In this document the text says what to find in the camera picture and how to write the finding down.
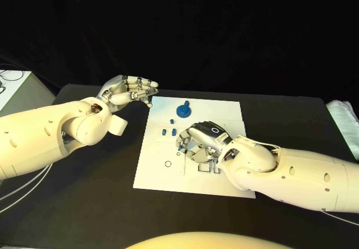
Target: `blue object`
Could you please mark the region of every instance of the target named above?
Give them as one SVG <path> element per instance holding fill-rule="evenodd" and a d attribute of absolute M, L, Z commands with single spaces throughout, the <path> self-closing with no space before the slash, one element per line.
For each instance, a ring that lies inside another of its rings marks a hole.
<path fill-rule="evenodd" d="M 185 104 L 178 107 L 176 113 L 178 113 L 178 116 L 182 117 L 182 118 L 189 117 L 189 115 L 192 113 L 192 110 L 191 110 L 191 107 L 189 107 L 189 101 L 188 100 L 185 101 Z"/>

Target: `cable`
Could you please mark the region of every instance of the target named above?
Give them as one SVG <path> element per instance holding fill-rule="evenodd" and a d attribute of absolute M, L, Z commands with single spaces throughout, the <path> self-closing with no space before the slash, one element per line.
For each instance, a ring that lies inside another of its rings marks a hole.
<path fill-rule="evenodd" d="M 335 215 L 329 214 L 328 212 L 325 212 L 325 211 L 321 211 L 321 212 L 322 212 L 322 213 L 325 213 L 326 215 L 329 215 L 329 216 L 335 217 L 336 219 L 339 219 L 339 220 L 342 220 L 342 221 L 345 221 L 345 222 L 348 222 L 348 223 L 351 223 L 351 224 L 354 224 L 354 225 L 358 225 L 358 226 L 359 226 L 359 224 L 358 224 L 358 223 L 351 222 L 351 221 L 348 221 L 347 219 L 342 219 L 342 218 L 336 217 Z"/>
<path fill-rule="evenodd" d="M 39 177 L 39 176 L 42 175 L 42 173 L 47 171 L 47 169 L 48 169 L 50 166 L 51 166 L 51 165 L 48 165 L 48 166 L 44 168 L 44 170 L 39 172 L 38 176 L 37 176 L 31 181 L 28 181 L 28 182 L 22 185 L 22 187 L 21 187 L 18 190 L 12 191 L 6 196 L 3 196 L 3 197 L 0 198 L 0 201 L 5 200 L 12 194 L 15 194 L 21 189 L 24 189 L 24 188 L 34 182 L 35 179 L 38 179 L 38 177 Z"/>
<path fill-rule="evenodd" d="M 3 64 L 0 64 L 0 66 L 2 66 L 2 65 L 13 66 L 13 67 L 16 67 L 16 68 L 21 70 L 21 68 L 19 68 L 16 65 L 13 65 L 13 64 L 3 63 Z M 3 71 L 0 72 L 0 77 L 3 78 L 3 80 L 8 80 L 8 81 L 18 81 L 18 80 L 21 80 L 21 79 L 24 78 L 24 76 L 25 76 L 25 71 L 21 70 L 21 71 L 22 71 L 22 76 L 21 76 L 19 79 L 6 79 L 6 78 L 3 77 L 3 75 L 2 75 L 2 73 L 6 72 L 6 71 L 8 71 L 8 70 L 3 70 Z"/>
<path fill-rule="evenodd" d="M 48 169 L 47 173 L 44 174 L 42 179 L 39 180 L 39 182 L 37 183 L 37 185 L 34 186 L 34 188 L 29 190 L 29 192 L 18 199 L 18 201 L 13 202 L 13 204 L 11 204 L 11 205 L 0 211 L 0 213 L 2 213 L 6 209 L 9 209 L 12 206 L 15 206 L 15 205 L 22 201 L 22 199 L 26 197 L 26 195 L 32 192 L 32 190 L 38 187 L 39 183 L 42 182 L 45 176 L 48 175 L 48 173 L 50 173 L 50 171 L 51 171 L 51 167 L 52 167 L 52 164 L 50 165 L 50 169 Z"/>

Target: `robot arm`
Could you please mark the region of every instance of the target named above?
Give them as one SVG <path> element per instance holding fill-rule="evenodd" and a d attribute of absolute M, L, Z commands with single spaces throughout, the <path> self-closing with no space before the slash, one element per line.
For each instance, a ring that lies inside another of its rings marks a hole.
<path fill-rule="evenodd" d="M 0 179 L 26 174 L 97 144 L 107 132 L 122 135 L 127 121 L 113 113 L 136 100 L 150 107 L 158 83 L 116 76 L 97 97 L 0 118 Z"/>
<path fill-rule="evenodd" d="M 201 146 L 197 153 L 186 150 L 191 139 Z M 212 122 L 192 125 L 176 145 L 194 161 L 218 160 L 217 166 L 240 190 L 259 191 L 310 210 L 359 213 L 358 164 L 244 136 L 233 139 Z"/>

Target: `white cable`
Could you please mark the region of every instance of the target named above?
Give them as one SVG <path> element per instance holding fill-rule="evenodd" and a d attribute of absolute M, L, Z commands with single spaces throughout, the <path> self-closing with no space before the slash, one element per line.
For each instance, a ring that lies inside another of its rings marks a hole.
<path fill-rule="evenodd" d="M 348 222 L 348 223 L 351 223 L 351 224 L 354 224 L 354 225 L 358 225 L 358 226 L 359 226 L 359 224 L 358 224 L 358 223 L 351 222 L 351 221 L 348 221 L 347 219 L 342 219 L 342 218 L 336 217 L 335 215 L 332 215 L 332 214 L 326 213 L 325 211 L 321 211 L 321 212 L 322 212 L 322 213 L 325 213 L 326 215 L 329 215 L 329 216 L 335 217 L 336 219 L 339 219 L 339 220 L 342 220 L 342 221 L 345 221 L 345 222 Z"/>
<path fill-rule="evenodd" d="M 39 177 L 39 176 L 42 175 L 42 173 L 47 171 L 47 169 L 48 169 L 50 166 L 51 166 L 51 165 L 48 165 L 48 166 L 44 168 L 44 170 L 39 172 L 38 176 L 37 176 L 31 181 L 28 181 L 28 182 L 22 185 L 22 187 L 21 187 L 18 190 L 12 191 L 6 196 L 3 196 L 3 197 L 0 198 L 0 201 L 2 201 L 5 198 L 8 198 L 12 194 L 15 194 L 21 189 L 24 189 L 24 188 L 34 182 L 34 180 L 38 179 L 38 177 Z"/>
<path fill-rule="evenodd" d="M 45 176 L 48 175 L 48 173 L 50 173 L 50 171 L 51 171 L 51 167 L 52 167 L 52 164 L 50 165 L 50 169 L 48 169 L 47 173 L 44 174 L 42 179 L 39 180 L 39 182 L 37 183 L 37 185 L 34 186 L 34 188 L 29 190 L 29 192 L 18 199 L 18 201 L 13 202 L 13 204 L 11 204 L 11 205 L 0 211 L 0 213 L 2 213 L 6 209 L 9 209 L 12 206 L 15 206 L 15 205 L 22 201 L 22 199 L 26 197 L 26 195 L 32 192 L 32 190 L 38 187 L 39 183 L 42 182 Z"/>

